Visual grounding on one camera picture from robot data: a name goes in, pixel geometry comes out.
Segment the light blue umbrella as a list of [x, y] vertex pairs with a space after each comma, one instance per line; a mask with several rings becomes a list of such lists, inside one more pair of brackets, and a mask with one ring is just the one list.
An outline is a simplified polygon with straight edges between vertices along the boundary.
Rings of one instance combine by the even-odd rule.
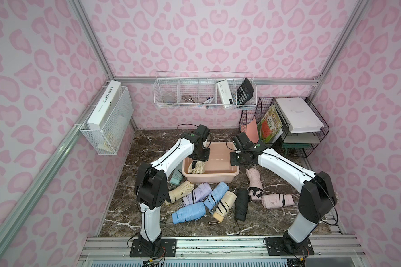
[[173, 224], [184, 223], [187, 221], [198, 220], [205, 216], [206, 207], [204, 203], [198, 202], [185, 206], [172, 214]]
[[228, 189], [229, 186], [225, 182], [220, 182], [203, 202], [205, 207], [208, 210], [213, 210], [213, 208], [222, 200]]

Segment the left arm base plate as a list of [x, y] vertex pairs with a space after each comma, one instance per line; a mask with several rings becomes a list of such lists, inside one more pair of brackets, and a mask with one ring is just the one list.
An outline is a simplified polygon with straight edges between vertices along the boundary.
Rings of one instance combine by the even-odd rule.
[[147, 239], [138, 238], [132, 242], [130, 246], [131, 258], [147, 258], [147, 257], [175, 257], [177, 249], [177, 239], [159, 238], [154, 242]]

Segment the black calculator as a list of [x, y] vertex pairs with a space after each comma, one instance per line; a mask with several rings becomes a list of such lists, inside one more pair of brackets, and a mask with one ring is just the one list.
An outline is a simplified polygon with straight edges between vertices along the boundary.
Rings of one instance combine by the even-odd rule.
[[236, 91], [236, 104], [244, 105], [254, 96], [254, 87], [248, 78], [245, 78]]

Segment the pink folded umbrella upright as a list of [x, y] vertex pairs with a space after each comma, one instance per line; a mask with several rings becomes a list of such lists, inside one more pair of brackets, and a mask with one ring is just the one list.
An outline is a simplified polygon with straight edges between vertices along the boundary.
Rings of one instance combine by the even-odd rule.
[[264, 187], [261, 183], [260, 173], [257, 169], [246, 170], [249, 179], [248, 195], [252, 201], [261, 201], [264, 194]]

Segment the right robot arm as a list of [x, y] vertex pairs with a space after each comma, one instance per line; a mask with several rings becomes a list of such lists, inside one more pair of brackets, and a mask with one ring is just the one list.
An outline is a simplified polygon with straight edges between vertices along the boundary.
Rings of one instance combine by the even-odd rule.
[[231, 165], [258, 164], [287, 181], [300, 193], [299, 213], [285, 231], [282, 241], [283, 249], [295, 253], [322, 218], [335, 208], [337, 199], [329, 174], [305, 169], [269, 145], [252, 142], [244, 132], [232, 140], [236, 149], [230, 153]]

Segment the pink plastic storage box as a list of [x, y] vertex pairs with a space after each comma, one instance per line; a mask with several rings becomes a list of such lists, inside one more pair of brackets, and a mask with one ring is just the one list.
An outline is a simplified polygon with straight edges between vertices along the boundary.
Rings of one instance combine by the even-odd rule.
[[209, 160], [205, 163], [205, 172], [202, 174], [190, 174], [189, 166], [193, 160], [185, 158], [182, 162], [183, 176], [193, 184], [209, 183], [218, 184], [220, 182], [231, 183], [239, 174], [238, 166], [231, 166], [230, 152], [235, 150], [233, 143], [212, 142]]

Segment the pink folded umbrella lying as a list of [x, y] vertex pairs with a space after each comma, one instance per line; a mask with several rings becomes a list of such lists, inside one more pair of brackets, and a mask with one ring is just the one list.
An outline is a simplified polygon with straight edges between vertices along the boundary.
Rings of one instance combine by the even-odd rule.
[[293, 197], [285, 194], [263, 195], [261, 202], [265, 209], [279, 209], [294, 205]]

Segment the white long box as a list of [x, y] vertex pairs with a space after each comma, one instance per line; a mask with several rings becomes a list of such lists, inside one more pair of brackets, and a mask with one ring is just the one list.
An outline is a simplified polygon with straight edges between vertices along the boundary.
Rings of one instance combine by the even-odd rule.
[[104, 128], [122, 93], [123, 88], [121, 82], [114, 80], [110, 81], [99, 102], [87, 120], [89, 130], [101, 131]]

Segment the small white box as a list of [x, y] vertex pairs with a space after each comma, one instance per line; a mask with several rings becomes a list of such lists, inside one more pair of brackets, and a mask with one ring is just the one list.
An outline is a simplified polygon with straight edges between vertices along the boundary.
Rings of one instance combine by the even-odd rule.
[[229, 108], [234, 104], [231, 89], [227, 80], [217, 82], [217, 92], [224, 108]]

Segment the beige umbrella black trim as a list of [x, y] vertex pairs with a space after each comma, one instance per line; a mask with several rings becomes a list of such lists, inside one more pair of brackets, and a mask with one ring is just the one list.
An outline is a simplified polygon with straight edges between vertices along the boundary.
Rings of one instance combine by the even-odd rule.
[[175, 203], [177, 200], [189, 195], [194, 190], [194, 184], [189, 181], [183, 182], [179, 187], [168, 192], [165, 200], [166, 205]]

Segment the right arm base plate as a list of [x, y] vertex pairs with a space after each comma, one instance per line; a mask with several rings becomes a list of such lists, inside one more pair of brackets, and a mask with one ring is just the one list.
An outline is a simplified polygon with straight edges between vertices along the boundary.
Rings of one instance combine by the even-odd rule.
[[267, 248], [269, 256], [312, 256], [315, 254], [313, 245], [309, 238], [301, 243], [295, 243], [291, 238], [265, 237], [263, 243]]

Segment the mint green folded umbrella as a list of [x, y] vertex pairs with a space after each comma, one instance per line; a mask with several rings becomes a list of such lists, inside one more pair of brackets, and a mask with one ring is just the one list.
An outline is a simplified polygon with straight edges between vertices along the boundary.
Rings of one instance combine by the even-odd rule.
[[171, 175], [170, 184], [178, 186], [182, 180], [183, 180], [183, 174], [181, 170], [175, 169]]

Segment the cream umbrella black stripes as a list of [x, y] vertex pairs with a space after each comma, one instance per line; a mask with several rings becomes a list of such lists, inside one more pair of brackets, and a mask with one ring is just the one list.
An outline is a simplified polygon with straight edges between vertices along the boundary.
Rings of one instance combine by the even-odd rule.
[[217, 204], [212, 217], [219, 223], [223, 222], [226, 215], [231, 211], [236, 199], [236, 194], [231, 191], [227, 191]]

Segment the green tray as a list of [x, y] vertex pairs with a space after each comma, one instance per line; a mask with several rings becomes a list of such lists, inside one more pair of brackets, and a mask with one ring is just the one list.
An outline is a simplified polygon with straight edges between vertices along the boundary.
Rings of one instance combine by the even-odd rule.
[[320, 138], [312, 132], [297, 133], [295, 136], [287, 135], [282, 142], [282, 147], [285, 155], [294, 150], [297, 157], [307, 158], [320, 142]]

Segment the lilac folded umbrella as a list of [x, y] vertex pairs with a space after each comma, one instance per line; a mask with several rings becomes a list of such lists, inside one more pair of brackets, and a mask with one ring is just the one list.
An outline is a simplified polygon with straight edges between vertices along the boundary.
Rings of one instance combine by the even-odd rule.
[[185, 206], [192, 205], [198, 202], [203, 202], [204, 199], [212, 192], [208, 183], [199, 184], [192, 192], [182, 198]]

